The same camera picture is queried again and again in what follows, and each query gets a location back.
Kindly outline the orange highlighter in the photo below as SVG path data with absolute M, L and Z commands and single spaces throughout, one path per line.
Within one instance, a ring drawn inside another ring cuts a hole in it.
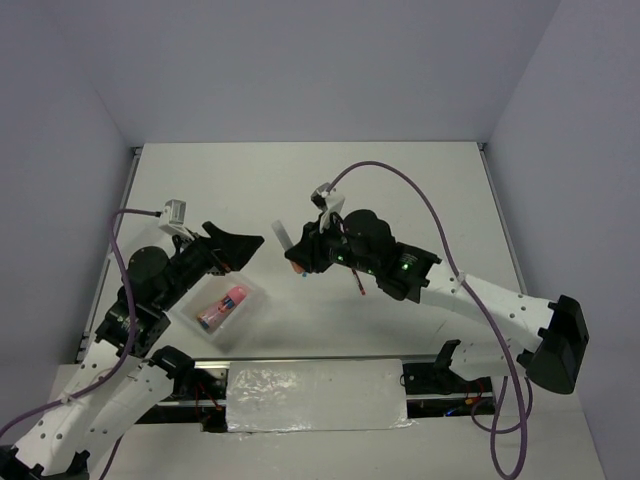
M 279 243 L 281 244 L 284 252 L 287 252 L 288 250 L 290 250 L 293 247 L 293 242 L 288 232 L 286 231 L 283 223 L 280 220 L 275 220 L 274 222 L 271 223 L 271 228 L 276 238 L 278 239 Z M 291 264 L 291 267 L 296 274 L 301 275 L 303 278 L 307 276 L 307 272 L 297 263 L 293 261 L 289 261 L 289 263 Z

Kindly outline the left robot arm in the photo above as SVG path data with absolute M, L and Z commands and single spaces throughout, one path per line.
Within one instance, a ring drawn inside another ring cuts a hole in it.
M 148 246 L 124 260 L 117 301 L 107 310 L 84 360 L 52 402 L 26 412 L 37 423 L 1 449 L 4 479 L 86 479 L 89 465 L 157 403 L 192 394 L 205 373 L 189 355 L 154 345 L 167 316 L 203 277 L 239 272 L 262 246 L 256 235 L 206 222 L 201 235 L 176 234 L 176 251 Z

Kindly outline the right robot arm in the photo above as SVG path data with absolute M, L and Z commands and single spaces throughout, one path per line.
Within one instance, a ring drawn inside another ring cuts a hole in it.
M 516 370 L 549 392 L 574 392 L 590 339 L 578 300 L 531 297 L 455 272 L 436 254 L 396 240 L 389 224 L 370 210 L 308 222 L 298 242 L 281 227 L 274 231 L 285 257 L 306 273 L 344 266 L 373 276 L 395 300 L 441 308 L 500 334 L 498 348 L 490 351 L 447 341 L 434 369 L 442 389 L 457 391 L 468 379 Z

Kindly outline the pink highlighter in container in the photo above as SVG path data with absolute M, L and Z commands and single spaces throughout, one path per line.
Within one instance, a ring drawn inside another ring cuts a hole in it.
M 247 290 L 242 285 L 231 288 L 225 296 L 219 301 L 218 311 L 222 314 L 234 310 L 247 297 Z

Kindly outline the red pen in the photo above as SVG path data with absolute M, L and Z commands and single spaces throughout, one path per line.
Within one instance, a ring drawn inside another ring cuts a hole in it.
M 358 288 L 358 291 L 359 291 L 360 295 L 361 296 L 365 296 L 366 295 L 366 290 L 365 290 L 365 288 L 363 286 L 363 283 L 362 283 L 362 281 L 360 279 L 360 276 L 359 276 L 358 272 L 355 269 L 351 269 L 351 273 L 352 273 L 352 275 L 354 277 L 354 280 L 355 280 L 355 283 L 356 283 L 356 286 Z

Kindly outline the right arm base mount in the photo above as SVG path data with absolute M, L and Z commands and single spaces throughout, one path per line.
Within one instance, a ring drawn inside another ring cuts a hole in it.
M 436 367 L 431 358 L 402 358 L 399 384 L 406 395 L 410 419 L 469 417 L 473 407 L 481 415 L 494 409 L 494 388 L 489 377 L 464 380 Z

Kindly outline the right table rail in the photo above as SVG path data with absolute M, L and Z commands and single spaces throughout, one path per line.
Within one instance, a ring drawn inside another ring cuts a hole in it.
M 489 187 L 491 190 L 491 194 L 496 206 L 496 210 L 498 213 L 498 217 L 500 220 L 500 224 L 501 224 L 501 228 L 503 231 L 503 235 L 507 244 L 507 248 L 509 251 L 509 255 L 510 255 L 510 259 L 511 259 L 511 263 L 512 266 L 514 268 L 514 272 L 515 272 L 515 276 L 518 282 L 518 286 L 519 286 L 519 291 L 521 294 L 528 294 L 528 288 L 526 285 L 526 281 L 524 279 L 523 273 L 522 273 L 522 269 L 520 266 L 520 262 L 515 250 L 515 246 L 512 240 L 512 236 L 510 234 L 509 231 L 509 227 L 506 221 L 506 217 L 504 214 L 504 209 L 502 208 L 502 204 L 499 198 L 499 194 L 496 188 L 496 184 L 495 181 L 492 177 L 491 171 L 490 171 L 490 166 L 489 166 L 489 161 L 488 161 L 488 157 L 486 155 L 486 147 L 487 144 L 486 143 L 482 143 L 482 142 L 477 142 L 476 143 L 483 167 L 484 167 L 484 171 L 485 171 L 485 175 L 487 177 L 488 183 L 489 183 Z

